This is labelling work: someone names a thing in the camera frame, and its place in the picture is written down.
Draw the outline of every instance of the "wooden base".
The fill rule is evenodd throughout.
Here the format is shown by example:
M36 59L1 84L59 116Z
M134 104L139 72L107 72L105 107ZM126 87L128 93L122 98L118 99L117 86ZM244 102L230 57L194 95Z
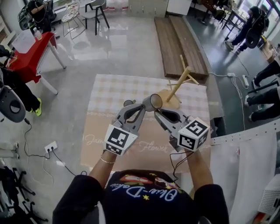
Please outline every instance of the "wooden base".
M171 94L170 90L163 89L157 93L162 99L162 108L179 109L180 101L172 96L169 102L166 102L167 97Z

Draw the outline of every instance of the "gray chair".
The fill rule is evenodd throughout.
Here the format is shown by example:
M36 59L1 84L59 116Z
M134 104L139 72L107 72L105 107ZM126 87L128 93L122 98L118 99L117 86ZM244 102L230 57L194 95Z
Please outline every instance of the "gray chair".
M85 12L82 12L82 10L80 10L80 15L85 18L86 29L88 28L88 19L95 18L95 35L97 35L97 23L100 23L100 21L98 20L99 15L103 16L107 24L107 27L110 28L106 16L104 14L103 8L106 8L106 0L96 0L93 3L89 3L85 5Z

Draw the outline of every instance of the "wooden platform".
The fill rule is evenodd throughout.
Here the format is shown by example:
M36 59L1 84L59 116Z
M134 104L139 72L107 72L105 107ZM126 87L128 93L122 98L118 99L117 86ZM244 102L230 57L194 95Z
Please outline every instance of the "wooden platform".
M181 17L154 19L158 40L161 47L164 76L180 78L183 66L180 55L186 66L193 68L191 75L200 83L208 78L208 71L199 48L185 22Z

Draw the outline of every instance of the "plastic bottle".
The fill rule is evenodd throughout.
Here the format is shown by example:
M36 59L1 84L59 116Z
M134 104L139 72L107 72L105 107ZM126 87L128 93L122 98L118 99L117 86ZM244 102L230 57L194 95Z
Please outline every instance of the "plastic bottle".
M41 40L41 39L42 39L42 34L40 33L40 31L37 30L36 27L33 29L33 31L34 31L35 37L36 37L38 40Z

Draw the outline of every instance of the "white table leg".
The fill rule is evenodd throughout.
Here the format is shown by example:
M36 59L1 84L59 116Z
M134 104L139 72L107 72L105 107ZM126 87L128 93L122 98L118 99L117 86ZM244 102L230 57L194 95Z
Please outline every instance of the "white table leg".
M48 83L48 81L44 79L42 75L40 78L40 82L42 82L42 84L44 84L44 86L46 86L54 95L58 94L58 91L50 83Z
M51 42L48 42L48 46L51 49L52 53L54 54L54 56L56 57L56 59L58 60L58 62L60 63L60 65L62 66L62 68L66 68L66 66L63 64L62 60L60 59L60 57L58 56L56 50L54 49L53 45L51 44Z

